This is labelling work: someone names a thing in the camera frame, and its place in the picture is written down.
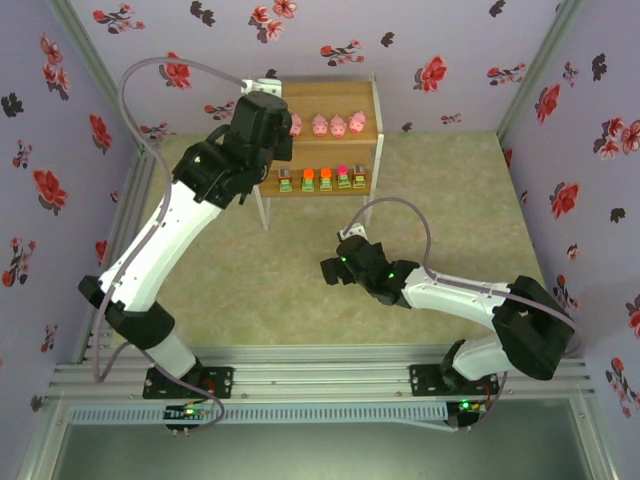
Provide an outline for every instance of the metal frame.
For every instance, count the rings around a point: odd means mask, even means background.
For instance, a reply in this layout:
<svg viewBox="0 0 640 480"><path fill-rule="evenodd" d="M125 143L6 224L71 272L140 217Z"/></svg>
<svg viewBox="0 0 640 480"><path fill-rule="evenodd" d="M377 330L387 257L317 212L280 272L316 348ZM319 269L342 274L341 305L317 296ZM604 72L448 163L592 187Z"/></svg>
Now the metal frame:
<svg viewBox="0 0 640 480"><path fill-rule="evenodd" d="M113 353L112 334L105 329L99 348ZM233 394L225 400L229 423L400 422L430 428L446 418L443 402L458 397L413 397L409 365L439 363L448 346L221 347L195 349L205 365L236 369ZM92 379L87 348L81 365L56 368L47 392L46 416L33 435L19 480L50 480L64 452L71 425L161 424L168 402L141 397L151 364L134 348L126 348L102 385ZM477 397L484 398L482 392ZM510 374L500 401L567 399L576 421L593 478L615 479L608 441L598 423L593 385L581 359L563 360L556 376L539 382Z"/></svg>

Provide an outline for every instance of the black mount plate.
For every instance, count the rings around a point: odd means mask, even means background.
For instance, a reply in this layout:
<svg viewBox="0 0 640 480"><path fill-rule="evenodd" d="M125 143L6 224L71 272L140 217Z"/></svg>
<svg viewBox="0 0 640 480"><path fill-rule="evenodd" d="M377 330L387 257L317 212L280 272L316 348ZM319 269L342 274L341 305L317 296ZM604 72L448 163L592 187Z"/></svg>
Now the black mount plate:
<svg viewBox="0 0 640 480"><path fill-rule="evenodd" d="M198 388L213 390L213 394L224 400L231 398L233 388L233 368L231 367L202 367ZM144 382L142 398L147 400L173 400L173 399L201 399L192 390L176 385L155 368L147 370L147 378Z"/></svg>
<svg viewBox="0 0 640 480"><path fill-rule="evenodd" d="M497 376L496 380L491 380L491 377L492 375L487 375L475 382L469 381L459 389L450 390L442 380L440 365L409 366L409 383L411 384L411 393L414 397L486 396L487 392L483 385L486 385L489 388L489 391L493 396L498 393L500 384L498 383Z"/></svg>

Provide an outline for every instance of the pink pig toy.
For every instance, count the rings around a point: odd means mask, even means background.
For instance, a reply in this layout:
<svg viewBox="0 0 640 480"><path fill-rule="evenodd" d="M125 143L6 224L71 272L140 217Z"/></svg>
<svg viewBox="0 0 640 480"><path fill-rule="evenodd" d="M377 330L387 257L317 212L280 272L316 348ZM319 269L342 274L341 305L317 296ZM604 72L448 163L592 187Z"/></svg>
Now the pink pig toy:
<svg viewBox="0 0 640 480"><path fill-rule="evenodd" d="M331 135L336 138L342 138L346 131L347 122L345 122L340 115L336 115L331 119Z"/></svg>
<svg viewBox="0 0 640 480"><path fill-rule="evenodd" d="M354 113L353 117L349 117L349 130L352 133L360 133L364 130L365 121L364 112L360 110L358 113Z"/></svg>
<svg viewBox="0 0 640 480"><path fill-rule="evenodd" d="M317 137L324 137L327 134L329 122L322 115L318 114L311 121L311 129Z"/></svg>
<svg viewBox="0 0 640 480"><path fill-rule="evenodd" d="M298 135L300 135L301 131L302 119L300 118L300 115L294 113L293 115L291 115L291 130L289 131L289 135L291 135L292 137L297 137Z"/></svg>

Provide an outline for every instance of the white robotic arm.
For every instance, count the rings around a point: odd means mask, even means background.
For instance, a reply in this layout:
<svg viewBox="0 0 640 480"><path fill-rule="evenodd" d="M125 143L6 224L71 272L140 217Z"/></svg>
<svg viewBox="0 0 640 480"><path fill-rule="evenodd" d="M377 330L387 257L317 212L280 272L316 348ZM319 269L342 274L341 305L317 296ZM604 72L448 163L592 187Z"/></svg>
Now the white robotic arm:
<svg viewBox="0 0 640 480"><path fill-rule="evenodd" d="M539 380L553 377L574 330L557 318L566 317L564 311L535 280L520 276L513 283L475 282L427 272L416 262L390 263L381 244L370 244L360 224L341 230L338 238L339 257L321 263L328 284L339 279L358 283L384 305L438 310L491 331L453 345L440 366L450 387L514 369Z"/></svg>
<svg viewBox="0 0 640 480"><path fill-rule="evenodd" d="M80 282L79 290L96 308L111 291L107 322L169 375L190 385L198 385L202 365L178 338L173 317L156 302L156 295L202 229L237 195L242 204L266 178L274 159L291 160L290 130L291 114L279 97L260 91L243 95L229 125L185 151L172 172L169 198L161 200L127 251L99 278L85 276ZM166 215L157 225L164 208ZM157 230L140 250L154 227ZM117 278L125 261L126 271Z"/></svg>

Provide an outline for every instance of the purple wall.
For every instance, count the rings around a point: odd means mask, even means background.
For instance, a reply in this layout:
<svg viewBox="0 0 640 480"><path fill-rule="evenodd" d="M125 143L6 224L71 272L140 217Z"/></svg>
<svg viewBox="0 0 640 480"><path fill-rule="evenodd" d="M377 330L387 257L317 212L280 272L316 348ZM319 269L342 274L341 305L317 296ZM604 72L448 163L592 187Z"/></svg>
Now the purple wall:
<svg viewBox="0 0 640 480"><path fill-rule="evenodd" d="M54 366L74 360L87 312L77 284L99 270L134 147L44 2L4 5L0 44L0 477L11 479Z"/></svg>
<svg viewBox="0 0 640 480"><path fill-rule="evenodd" d="M544 278L584 329L622 478L640 471L638 16L637 0L587 2L504 142Z"/></svg>
<svg viewBox="0 0 640 480"><path fill-rule="evenodd" d="M518 79L555 18L559 1L507 1L502 9L492 9L495 0L201 0L194 9L200 18L191 13L190 0L167 0L162 8L157 0L131 0L134 13L120 12L119 0L71 3L116 80L132 63L169 51L245 78L265 76L270 69L279 78L345 78L373 71L385 130L401 131L411 122L412 131L418 132L495 131L519 87ZM256 6L263 6L274 23L254 19L249 24ZM277 39L269 39L269 29L278 33ZM353 39L358 44L347 48ZM325 57L323 47L327 47ZM427 81L416 82L417 71L437 56L446 71L434 64L425 73ZM207 113L204 107L225 108L239 95L237 87L197 71L190 72L189 87L181 81L179 87L165 86L175 85L170 80L157 67L131 79L131 111L139 124L152 127L167 122L174 132L208 133L217 123L215 112ZM425 83L437 91L426 92ZM442 120L443 116L452 118Z"/></svg>

